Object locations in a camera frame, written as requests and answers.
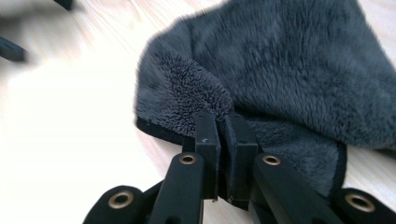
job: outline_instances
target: black fabric edge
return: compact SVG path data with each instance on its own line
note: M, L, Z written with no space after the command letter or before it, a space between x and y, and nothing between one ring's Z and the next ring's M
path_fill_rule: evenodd
M182 146L184 138L190 138L188 136L176 133L172 130L165 129L158 124L151 123L139 117L137 117L135 124L136 127L143 133L149 134L153 137L162 139L163 141L170 142L176 145Z
M347 145L338 142L337 149L338 161L335 167L332 188L330 189L328 199L331 199L334 193L343 187L347 174Z

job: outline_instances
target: gray microfiber towel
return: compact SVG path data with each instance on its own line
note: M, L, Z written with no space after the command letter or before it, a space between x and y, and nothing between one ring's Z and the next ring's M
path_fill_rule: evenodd
M200 111L243 115L323 196L343 184L347 144L396 149L396 73L356 0L231 0L153 37L137 127L181 144Z

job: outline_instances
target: metal grommet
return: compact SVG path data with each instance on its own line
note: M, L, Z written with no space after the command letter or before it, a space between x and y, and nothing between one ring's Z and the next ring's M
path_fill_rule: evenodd
M359 194L350 193L346 195L346 201L354 208L362 212L371 213L375 211L374 204Z
M108 200L108 206L114 209L121 209L128 206L134 200L134 194L129 190L118 192Z
M197 159L192 155L185 155L180 157L179 161L186 165L191 165L197 161Z
M280 159L275 156L264 156L262 160L267 163L268 165L279 165Z

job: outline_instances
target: fluffy gray fabric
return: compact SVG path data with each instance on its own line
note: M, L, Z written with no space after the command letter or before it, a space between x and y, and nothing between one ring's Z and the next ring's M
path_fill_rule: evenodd
M148 44L136 95L139 118L185 136L193 114L235 110L323 195L344 175L337 142L396 149L396 73L356 0L231 0L180 20Z

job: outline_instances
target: wooden floor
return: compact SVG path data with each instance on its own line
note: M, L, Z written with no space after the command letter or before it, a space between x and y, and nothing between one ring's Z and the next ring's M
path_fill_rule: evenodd
M0 35L28 63L0 58L0 223L81 223L118 185L148 189L180 147L134 126L137 61L150 36L220 0L0 1ZM360 0L396 64L396 1ZM396 211L396 154L350 147L346 187ZM205 202L204 223L252 223Z

